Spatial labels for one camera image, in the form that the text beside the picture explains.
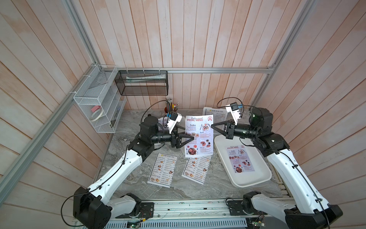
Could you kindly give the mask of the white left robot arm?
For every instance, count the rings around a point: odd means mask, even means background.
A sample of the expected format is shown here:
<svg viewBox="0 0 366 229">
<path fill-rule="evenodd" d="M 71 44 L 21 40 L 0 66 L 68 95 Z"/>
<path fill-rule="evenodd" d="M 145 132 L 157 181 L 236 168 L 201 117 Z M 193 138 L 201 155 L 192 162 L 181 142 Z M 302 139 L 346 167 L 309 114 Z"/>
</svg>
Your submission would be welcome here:
<svg viewBox="0 0 366 229">
<path fill-rule="evenodd" d="M 88 188 L 80 187 L 73 195 L 73 216 L 88 229 L 103 229 L 110 219 L 121 215 L 139 217 L 141 200 L 128 193 L 121 198 L 112 196 L 123 181 L 155 150 L 155 145 L 169 143 L 180 149 L 193 141 L 193 136 L 179 132 L 182 115 L 173 112 L 164 128 L 157 117 L 148 116 L 140 124 L 140 131 L 111 169 Z"/>
</svg>

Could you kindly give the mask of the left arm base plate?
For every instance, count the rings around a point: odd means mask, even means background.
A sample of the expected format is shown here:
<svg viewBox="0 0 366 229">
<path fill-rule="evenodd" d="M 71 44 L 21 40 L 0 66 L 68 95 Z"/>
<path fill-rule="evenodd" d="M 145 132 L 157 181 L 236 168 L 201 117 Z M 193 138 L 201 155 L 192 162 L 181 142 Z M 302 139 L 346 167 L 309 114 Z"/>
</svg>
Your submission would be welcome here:
<svg viewBox="0 0 366 229">
<path fill-rule="evenodd" d="M 144 218 L 152 218 L 154 213 L 154 202 L 143 202 L 139 205 L 138 212 L 132 212 L 128 214 L 123 214 L 117 219 L 144 219 Z"/>
</svg>

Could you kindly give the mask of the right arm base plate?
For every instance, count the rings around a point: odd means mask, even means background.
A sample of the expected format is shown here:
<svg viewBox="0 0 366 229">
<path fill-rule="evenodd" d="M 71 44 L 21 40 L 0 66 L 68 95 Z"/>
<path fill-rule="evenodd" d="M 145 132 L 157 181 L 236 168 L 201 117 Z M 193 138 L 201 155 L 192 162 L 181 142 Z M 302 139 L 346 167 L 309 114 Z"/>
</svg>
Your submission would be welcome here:
<svg viewBox="0 0 366 229">
<path fill-rule="evenodd" d="M 226 206 L 229 208 L 229 212 L 231 216 L 266 216 L 267 213 L 262 211 L 257 211 L 253 208 L 249 210 L 245 210 L 242 205 L 241 200 L 234 200 L 232 198 L 227 198 L 225 200 Z"/>
</svg>

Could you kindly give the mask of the Dim Sum Inn menu front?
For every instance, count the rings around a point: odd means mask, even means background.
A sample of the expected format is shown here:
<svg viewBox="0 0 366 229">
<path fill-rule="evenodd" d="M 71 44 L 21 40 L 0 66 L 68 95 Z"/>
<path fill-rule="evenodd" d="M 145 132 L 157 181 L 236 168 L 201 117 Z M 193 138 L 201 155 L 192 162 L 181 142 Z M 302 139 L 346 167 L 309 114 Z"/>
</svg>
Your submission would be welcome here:
<svg viewBox="0 0 366 229">
<path fill-rule="evenodd" d="M 182 177 L 203 185 L 212 156 L 191 157 L 187 160 Z"/>
</svg>

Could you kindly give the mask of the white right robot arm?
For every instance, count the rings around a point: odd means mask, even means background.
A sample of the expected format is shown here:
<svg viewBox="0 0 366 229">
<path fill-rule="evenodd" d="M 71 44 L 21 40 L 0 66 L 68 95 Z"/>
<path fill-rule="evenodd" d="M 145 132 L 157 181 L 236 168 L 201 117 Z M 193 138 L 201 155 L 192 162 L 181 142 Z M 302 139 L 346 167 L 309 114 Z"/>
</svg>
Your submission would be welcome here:
<svg viewBox="0 0 366 229">
<path fill-rule="evenodd" d="M 229 121 L 214 123 L 213 129 L 227 139 L 248 138 L 252 147 L 274 166 L 290 190 L 294 201 L 282 202 L 258 191 L 243 196 L 240 207 L 233 201 L 227 205 L 234 212 L 253 215 L 264 212 L 284 222 L 290 229 L 325 229 L 343 216 L 338 205 L 323 197 L 294 158 L 285 139 L 272 131 L 273 114 L 265 108 L 250 107 L 249 124 L 239 124 L 244 105 L 232 103 L 225 109 L 232 114 Z"/>
</svg>

